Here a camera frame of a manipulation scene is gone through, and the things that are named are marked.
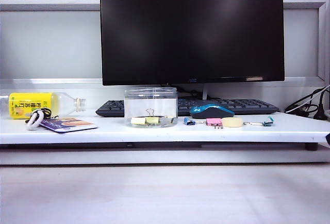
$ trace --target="card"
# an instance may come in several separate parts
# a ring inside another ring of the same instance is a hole
[[[76,118],[50,118],[41,121],[40,126],[55,131],[57,133],[65,133],[79,130],[95,129],[94,123],[79,120]]]

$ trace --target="computer mouse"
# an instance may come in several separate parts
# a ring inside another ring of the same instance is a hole
[[[234,114],[231,110],[215,104],[196,106],[190,109],[191,117],[196,119],[233,117]]]

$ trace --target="monitor logo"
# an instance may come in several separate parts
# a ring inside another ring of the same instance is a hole
[[[196,78],[190,78],[190,79],[188,79],[188,83],[197,83],[197,79]]]

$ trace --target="black monitor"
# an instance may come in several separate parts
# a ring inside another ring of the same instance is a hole
[[[283,0],[101,0],[103,85],[284,80]]]

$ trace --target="keyboard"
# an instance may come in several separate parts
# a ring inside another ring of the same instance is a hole
[[[257,99],[217,99],[195,100],[178,99],[177,114],[180,117],[190,116],[189,110],[194,106],[216,104],[223,106],[235,113],[235,115],[261,115],[279,111],[277,107]],[[124,101],[109,100],[104,103],[96,113],[103,117],[124,117]]]

